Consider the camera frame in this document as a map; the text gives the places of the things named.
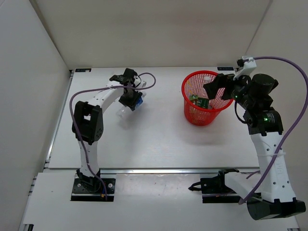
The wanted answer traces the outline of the blue label clear bottle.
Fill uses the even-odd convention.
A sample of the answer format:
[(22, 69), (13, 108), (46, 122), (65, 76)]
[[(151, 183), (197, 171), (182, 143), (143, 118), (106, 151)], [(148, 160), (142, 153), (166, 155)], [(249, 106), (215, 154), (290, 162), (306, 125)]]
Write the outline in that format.
[[(143, 103), (143, 93), (142, 92), (140, 92), (141, 93), (141, 104)], [(116, 113), (116, 115), (118, 116), (118, 117), (120, 117), (121, 119), (124, 119), (124, 118), (126, 118), (126, 117), (128, 117), (131, 113), (132, 113), (133, 111), (131, 111), (128, 107), (125, 107), (125, 106), (123, 106), (122, 105), (122, 107), (117, 111), (117, 113)]]

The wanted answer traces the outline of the green plastic bottle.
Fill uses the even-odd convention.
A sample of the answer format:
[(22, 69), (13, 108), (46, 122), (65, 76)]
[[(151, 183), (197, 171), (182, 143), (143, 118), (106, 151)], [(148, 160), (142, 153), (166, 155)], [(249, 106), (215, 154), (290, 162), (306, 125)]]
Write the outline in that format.
[(196, 106), (208, 109), (209, 107), (209, 99), (198, 97), (197, 95), (189, 96), (189, 100)]

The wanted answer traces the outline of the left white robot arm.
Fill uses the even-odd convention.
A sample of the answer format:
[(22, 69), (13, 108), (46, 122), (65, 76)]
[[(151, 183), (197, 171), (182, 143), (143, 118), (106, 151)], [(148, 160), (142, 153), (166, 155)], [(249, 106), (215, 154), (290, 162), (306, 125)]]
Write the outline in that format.
[(118, 100), (122, 105), (119, 114), (135, 111), (142, 103), (141, 88), (146, 86), (138, 74), (126, 68), (124, 74), (113, 75), (103, 90), (88, 101), (78, 101), (75, 108), (70, 108), (74, 118), (72, 132), (78, 140), (81, 168), (77, 176), (90, 193), (105, 194), (105, 184), (100, 178), (97, 161), (97, 144), (103, 134), (103, 113)]

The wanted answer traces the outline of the green label clear bottle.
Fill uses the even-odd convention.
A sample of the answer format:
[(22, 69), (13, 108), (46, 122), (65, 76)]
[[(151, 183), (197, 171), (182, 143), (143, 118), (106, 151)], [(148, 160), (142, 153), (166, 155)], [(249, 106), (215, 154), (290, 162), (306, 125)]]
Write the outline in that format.
[(205, 76), (204, 77), (204, 85), (203, 88), (205, 89), (206, 92), (211, 92), (212, 91), (212, 82), (213, 82), (212, 76)]

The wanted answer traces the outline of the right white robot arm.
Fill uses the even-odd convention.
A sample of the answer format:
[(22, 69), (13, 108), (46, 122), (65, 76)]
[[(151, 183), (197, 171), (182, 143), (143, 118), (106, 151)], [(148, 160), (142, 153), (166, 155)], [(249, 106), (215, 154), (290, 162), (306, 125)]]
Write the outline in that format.
[(223, 89), (221, 99), (233, 99), (245, 110), (243, 123), (256, 149), (260, 174), (245, 176), (237, 169), (227, 168), (213, 178), (200, 181), (199, 185), (206, 196), (210, 190), (217, 196), (236, 193), (239, 203), (247, 205), (253, 220), (288, 218), (306, 211), (305, 202), (296, 198), (289, 181), (280, 143), (282, 119), (271, 106), (270, 92), (277, 86), (278, 81), (266, 74), (238, 78), (233, 74), (219, 74), (203, 85), (209, 99), (214, 99)]

